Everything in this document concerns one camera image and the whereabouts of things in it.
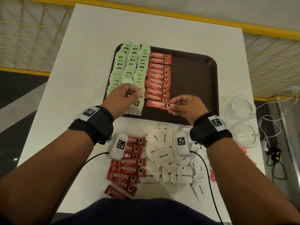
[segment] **person's right arm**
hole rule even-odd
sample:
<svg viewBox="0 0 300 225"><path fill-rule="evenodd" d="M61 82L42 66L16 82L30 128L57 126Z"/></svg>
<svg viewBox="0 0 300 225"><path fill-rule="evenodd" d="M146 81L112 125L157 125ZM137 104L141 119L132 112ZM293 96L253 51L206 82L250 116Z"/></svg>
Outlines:
<svg viewBox="0 0 300 225"><path fill-rule="evenodd" d="M170 100L174 115L194 121L207 113L200 98L182 95ZM207 148L221 196L233 224L300 224L300 213L253 164L232 138Z"/></svg>

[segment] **glass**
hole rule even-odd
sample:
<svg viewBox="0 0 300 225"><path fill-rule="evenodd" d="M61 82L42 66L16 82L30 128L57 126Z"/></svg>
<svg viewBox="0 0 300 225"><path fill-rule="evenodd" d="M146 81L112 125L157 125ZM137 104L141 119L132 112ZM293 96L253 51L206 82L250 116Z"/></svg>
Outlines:
<svg viewBox="0 0 300 225"><path fill-rule="evenodd" d="M252 100L243 95L231 99L225 108L224 115L233 120L250 120L255 117L256 107Z"/></svg>
<svg viewBox="0 0 300 225"><path fill-rule="evenodd" d="M255 147L260 140L257 128L249 121L238 121L229 130L235 142L245 148Z"/></svg>

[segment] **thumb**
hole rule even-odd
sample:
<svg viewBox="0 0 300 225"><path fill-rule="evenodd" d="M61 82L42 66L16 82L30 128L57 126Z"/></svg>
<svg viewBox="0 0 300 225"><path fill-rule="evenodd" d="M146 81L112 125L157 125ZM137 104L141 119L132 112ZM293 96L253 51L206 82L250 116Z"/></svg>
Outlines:
<svg viewBox="0 0 300 225"><path fill-rule="evenodd" d="M175 110L175 111L179 111L179 112L186 112L186 105L178 105L178 104L170 104L170 108Z"/></svg>
<svg viewBox="0 0 300 225"><path fill-rule="evenodd" d="M135 101L137 101L142 96L142 91L136 91L131 96L127 97L128 103L132 105Z"/></svg>

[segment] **white tabletop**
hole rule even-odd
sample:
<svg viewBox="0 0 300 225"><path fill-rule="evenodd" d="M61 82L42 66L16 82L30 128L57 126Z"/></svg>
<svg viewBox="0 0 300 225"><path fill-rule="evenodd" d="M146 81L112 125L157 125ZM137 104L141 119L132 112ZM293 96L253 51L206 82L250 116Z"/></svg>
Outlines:
<svg viewBox="0 0 300 225"><path fill-rule="evenodd" d="M101 104L114 51L123 42L212 57L217 63L221 117L225 100L235 95L253 98L241 29L77 4L19 164L64 132L84 108ZM114 132L141 137L157 125L155 121L120 117L114 122ZM106 151L106 148L106 145L97 144L91 156ZM248 155L264 173L260 145L249 149ZM74 213L107 197L104 191L110 183L106 180L109 164L110 160L104 157L89 162L58 212ZM213 183L212 186L221 218L230 221L217 185ZM135 198L153 197L174 199L219 220L211 197L198 202L190 185L140 184Z"/></svg>

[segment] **tray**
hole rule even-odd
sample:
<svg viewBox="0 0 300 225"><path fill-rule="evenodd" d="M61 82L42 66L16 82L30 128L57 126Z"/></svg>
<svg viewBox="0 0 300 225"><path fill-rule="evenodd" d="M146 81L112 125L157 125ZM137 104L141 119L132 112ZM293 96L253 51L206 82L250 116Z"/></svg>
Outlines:
<svg viewBox="0 0 300 225"><path fill-rule="evenodd" d="M170 99L182 94L198 96L209 112L219 115L218 72L214 59L206 55L152 46L151 51L172 54ZM185 118L169 114L167 110L146 106L146 102L141 116L123 115L123 117L190 125Z"/></svg>

